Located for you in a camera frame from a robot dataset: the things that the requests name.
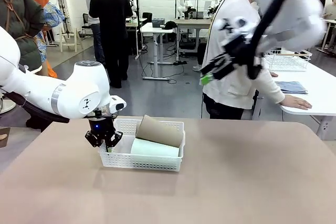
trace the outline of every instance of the black jeans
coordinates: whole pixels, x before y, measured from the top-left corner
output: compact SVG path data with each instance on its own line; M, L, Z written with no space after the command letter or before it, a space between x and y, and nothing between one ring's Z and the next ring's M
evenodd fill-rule
M241 120L244 109L226 106L215 102L213 99L203 94L203 102L206 105L206 111L210 114L210 119L223 120Z
M199 44L198 49L197 49L197 63L199 65L203 64L205 51L206 51L206 43Z
M100 38L100 24L93 24L90 28L93 33L93 47L95 48L94 56L96 61L105 64L104 52Z
M106 69L112 86L121 86L121 79L127 79L129 65L127 39L115 40L102 37Z

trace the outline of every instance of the person's hand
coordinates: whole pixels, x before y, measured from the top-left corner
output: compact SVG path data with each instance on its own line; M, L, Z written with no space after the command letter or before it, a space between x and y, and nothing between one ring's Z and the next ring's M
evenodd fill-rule
M42 31L50 31L52 28L50 26L44 25Z
M297 108L302 110L308 110L312 108L312 105L304 99L293 97L292 95L286 95L285 99L280 102L282 106Z
M0 141L5 139L7 137L7 134L4 134L4 135L0 135Z
M272 77L279 77L278 74L276 74L276 73L274 73L274 72L272 72L272 71L270 71L269 73L271 74Z

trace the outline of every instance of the wire basket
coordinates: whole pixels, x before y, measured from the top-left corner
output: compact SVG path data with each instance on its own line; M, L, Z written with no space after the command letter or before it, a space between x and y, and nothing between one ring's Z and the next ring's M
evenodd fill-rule
M264 62L270 71L306 71L312 53L287 51L274 48L264 55Z
M161 123L175 127L183 132L183 140L180 146L178 157L162 157L131 154L137 124L141 120L135 119L116 119L114 126L117 131L123 132L123 137L112 153L106 151L106 145L99 149L99 154L104 167L131 168L131 169L149 169L149 170L168 170L179 172L183 158L183 148L185 145L185 132L183 122L165 122Z

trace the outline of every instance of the beige paper roll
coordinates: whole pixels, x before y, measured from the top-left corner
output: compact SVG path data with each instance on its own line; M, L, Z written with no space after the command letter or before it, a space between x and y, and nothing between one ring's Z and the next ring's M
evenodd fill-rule
M183 132L179 132L176 128L166 126L145 115L136 133L136 137L180 148L183 140Z

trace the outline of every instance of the light green paper roll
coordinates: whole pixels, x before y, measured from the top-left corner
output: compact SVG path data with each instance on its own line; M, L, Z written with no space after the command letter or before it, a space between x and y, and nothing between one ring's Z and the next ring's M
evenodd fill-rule
M147 156L178 157L179 148L135 138L131 154Z

